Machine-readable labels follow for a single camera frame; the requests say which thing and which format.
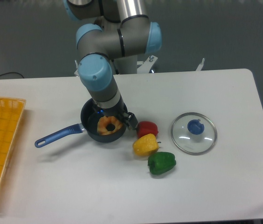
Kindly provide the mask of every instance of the bell pepper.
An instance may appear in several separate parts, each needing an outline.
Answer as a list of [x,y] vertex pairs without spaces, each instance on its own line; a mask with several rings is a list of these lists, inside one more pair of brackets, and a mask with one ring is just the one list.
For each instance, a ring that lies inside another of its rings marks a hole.
[[159,133],[158,127],[156,124],[150,121],[141,121],[138,123],[137,135],[138,138],[141,138],[147,134],[154,134],[155,136]]
[[150,173],[160,175],[171,170],[176,165],[175,155],[168,152],[158,152],[148,157]]
[[159,144],[154,134],[147,134],[136,140],[132,148],[136,155],[148,156],[159,149]]

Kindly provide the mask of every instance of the white table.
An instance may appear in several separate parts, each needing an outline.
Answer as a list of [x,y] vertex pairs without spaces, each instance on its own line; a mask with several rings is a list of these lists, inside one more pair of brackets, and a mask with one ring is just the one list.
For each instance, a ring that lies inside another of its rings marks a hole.
[[[90,98],[78,77],[0,80],[0,96],[27,100],[0,191],[0,224],[131,224],[263,218],[263,110],[249,70],[115,76],[129,111],[159,127],[172,172],[156,178],[134,157],[135,132],[109,144],[86,133],[43,148],[40,137],[80,122]],[[210,118],[214,148],[192,156],[172,142],[185,112]]]

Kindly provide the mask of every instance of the gray floor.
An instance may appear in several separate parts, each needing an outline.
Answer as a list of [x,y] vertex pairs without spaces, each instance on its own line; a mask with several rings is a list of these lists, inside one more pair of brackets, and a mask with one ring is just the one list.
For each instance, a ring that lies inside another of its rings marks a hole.
[[[157,72],[192,71],[203,57],[205,70],[247,68],[263,105],[263,0],[146,0],[146,5],[163,34]],[[60,0],[0,2],[0,74],[72,76],[76,30],[92,21],[71,21]]]

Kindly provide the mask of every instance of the yellow bell pepper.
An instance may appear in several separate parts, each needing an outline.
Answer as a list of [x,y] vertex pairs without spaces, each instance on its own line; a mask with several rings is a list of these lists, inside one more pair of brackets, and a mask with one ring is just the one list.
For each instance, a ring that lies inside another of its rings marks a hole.
[[148,156],[155,153],[159,149],[154,134],[147,134],[136,140],[132,145],[133,151],[139,156]]

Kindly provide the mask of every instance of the blue lid knob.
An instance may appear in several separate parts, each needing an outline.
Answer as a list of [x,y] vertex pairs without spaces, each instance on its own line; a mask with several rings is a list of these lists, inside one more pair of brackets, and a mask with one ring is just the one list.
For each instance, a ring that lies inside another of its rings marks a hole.
[[188,124],[187,124],[187,129],[189,130],[190,133],[192,134],[202,134],[204,131],[204,124],[200,123],[200,119],[198,120],[191,120]]

